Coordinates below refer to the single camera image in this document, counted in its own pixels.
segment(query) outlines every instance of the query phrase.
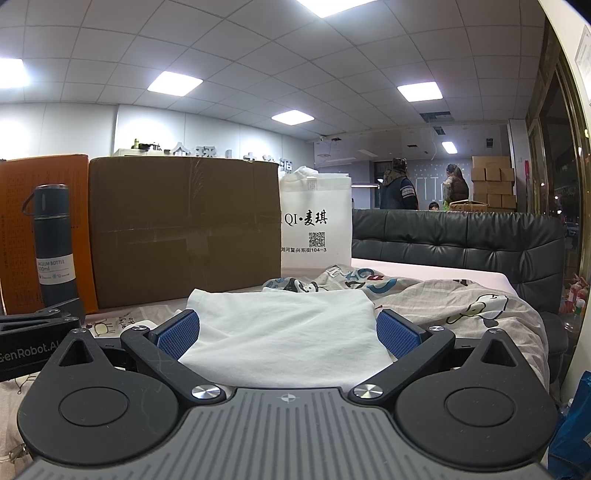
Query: woman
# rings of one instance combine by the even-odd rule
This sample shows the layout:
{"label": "woman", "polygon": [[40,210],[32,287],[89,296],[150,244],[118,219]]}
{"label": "woman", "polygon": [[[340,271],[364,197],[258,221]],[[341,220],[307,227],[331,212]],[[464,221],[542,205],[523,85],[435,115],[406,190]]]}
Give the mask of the woman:
{"label": "woman", "polygon": [[443,210],[449,210],[451,202],[467,200],[470,196],[470,189],[464,180],[460,167],[450,163],[446,170],[447,180],[443,182]]}
{"label": "woman", "polygon": [[382,210],[418,210],[417,192],[407,177],[407,163],[394,158],[392,168],[384,172],[379,189],[379,207]]}

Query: orange box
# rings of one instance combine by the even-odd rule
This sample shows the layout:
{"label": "orange box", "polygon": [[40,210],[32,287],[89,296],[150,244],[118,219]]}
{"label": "orange box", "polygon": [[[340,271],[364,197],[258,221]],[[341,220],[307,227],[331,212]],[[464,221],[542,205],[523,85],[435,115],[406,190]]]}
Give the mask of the orange box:
{"label": "orange box", "polygon": [[98,310],[90,256],[88,156],[57,155],[0,162],[0,283],[8,314],[43,308],[35,261],[33,220],[22,204],[38,185],[70,189],[72,253],[78,294],[86,313]]}

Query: folded white cloth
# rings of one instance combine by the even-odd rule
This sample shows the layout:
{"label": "folded white cloth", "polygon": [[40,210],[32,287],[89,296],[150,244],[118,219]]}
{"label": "folded white cloth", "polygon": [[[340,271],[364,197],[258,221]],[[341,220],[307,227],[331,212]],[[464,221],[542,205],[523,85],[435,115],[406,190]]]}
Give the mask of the folded white cloth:
{"label": "folded white cloth", "polygon": [[180,362],[217,384],[347,391],[392,364],[361,291],[194,290],[187,308],[201,330]]}

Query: stacked cardboard box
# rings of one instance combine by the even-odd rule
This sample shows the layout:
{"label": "stacked cardboard box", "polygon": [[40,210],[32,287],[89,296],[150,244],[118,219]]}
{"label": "stacked cardboard box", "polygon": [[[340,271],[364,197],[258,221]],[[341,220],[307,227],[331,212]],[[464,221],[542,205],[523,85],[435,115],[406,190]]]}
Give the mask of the stacked cardboard box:
{"label": "stacked cardboard box", "polygon": [[509,157],[472,157],[472,192],[475,202],[487,203],[490,212],[514,212],[515,170]]}

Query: brown cardboard box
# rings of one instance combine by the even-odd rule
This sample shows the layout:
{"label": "brown cardboard box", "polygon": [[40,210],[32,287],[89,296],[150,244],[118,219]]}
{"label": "brown cardboard box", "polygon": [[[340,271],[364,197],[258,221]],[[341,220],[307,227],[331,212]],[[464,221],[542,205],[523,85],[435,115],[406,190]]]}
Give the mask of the brown cardboard box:
{"label": "brown cardboard box", "polygon": [[472,168],[511,168],[509,157],[472,157]]}
{"label": "brown cardboard box", "polygon": [[472,181],[485,181],[486,173],[484,168],[473,168],[472,169]]}
{"label": "brown cardboard box", "polygon": [[517,208],[517,197],[515,195],[503,195],[503,208],[515,210]]}
{"label": "brown cardboard box", "polygon": [[502,168],[501,181],[515,181],[515,170],[513,168]]}
{"label": "brown cardboard box", "polygon": [[503,195],[497,195],[489,193],[486,199],[488,206],[491,208],[502,208],[503,207]]}
{"label": "brown cardboard box", "polygon": [[277,165],[225,158],[90,162],[100,308],[261,285],[281,276]]}
{"label": "brown cardboard box", "polygon": [[513,195],[513,185],[510,181],[474,181],[472,185],[473,193]]}
{"label": "brown cardboard box", "polygon": [[497,167],[487,167],[486,181],[501,181],[501,169]]}
{"label": "brown cardboard box", "polygon": [[76,287],[86,313],[96,312],[88,227],[88,156],[56,155],[0,161],[0,278],[6,313],[43,308],[33,220],[22,214],[22,204],[35,187],[47,183],[64,183],[70,190]]}

